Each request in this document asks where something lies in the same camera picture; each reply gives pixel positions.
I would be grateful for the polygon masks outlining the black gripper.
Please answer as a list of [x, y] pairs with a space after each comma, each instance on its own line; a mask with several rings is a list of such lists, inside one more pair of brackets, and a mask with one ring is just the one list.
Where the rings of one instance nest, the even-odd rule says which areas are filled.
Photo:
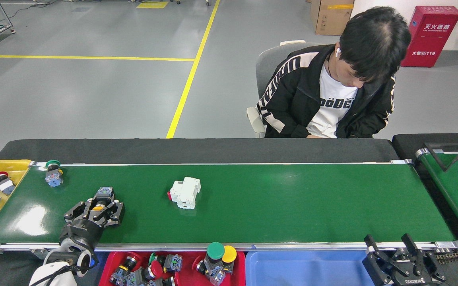
[[100, 241], [103, 228], [120, 226], [125, 214], [125, 205], [119, 200], [110, 202], [100, 208], [99, 212], [93, 210], [93, 198], [78, 202], [64, 214], [66, 225], [60, 233], [60, 244], [67, 239], [82, 240], [82, 245], [93, 251]]
[[418, 248], [407, 233], [402, 236], [407, 250], [405, 269], [378, 250], [372, 235], [365, 236], [364, 242], [369, 252], [362, 263], [374, 284], [393, 281], [395, 286], [436, 286], [435, 282], [447, 281], [434, 253]]

